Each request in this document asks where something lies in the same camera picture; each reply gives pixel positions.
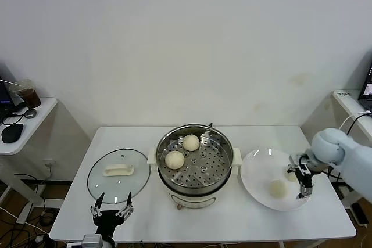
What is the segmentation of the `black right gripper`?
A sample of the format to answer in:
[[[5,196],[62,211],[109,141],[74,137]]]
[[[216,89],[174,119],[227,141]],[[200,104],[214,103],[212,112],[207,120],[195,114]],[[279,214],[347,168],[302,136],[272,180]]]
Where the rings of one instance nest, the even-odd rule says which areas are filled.
[[[296,174],[296,177],[300,183],[299,193],[296,198],[297,199],[309,198],[312,195],[313,191],[311,173],[303,172],[301,168],[297,168],[296,166],[288,166],[287,173]]]

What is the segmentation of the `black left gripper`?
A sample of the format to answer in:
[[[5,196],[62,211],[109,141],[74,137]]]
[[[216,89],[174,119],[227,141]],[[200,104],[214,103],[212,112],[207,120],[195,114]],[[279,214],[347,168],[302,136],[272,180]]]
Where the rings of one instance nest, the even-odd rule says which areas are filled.
[[[94,217],[94,224],[97,226],[96,234],[113,235],[115,228],[124,223],[124,218],[128,218],[134,211],[131,192],[128,194],[126,205],[116,211],[101,211],[100,208],[104,199],[103,192],[96,200],[93,206],[90,206],[90,212]]]

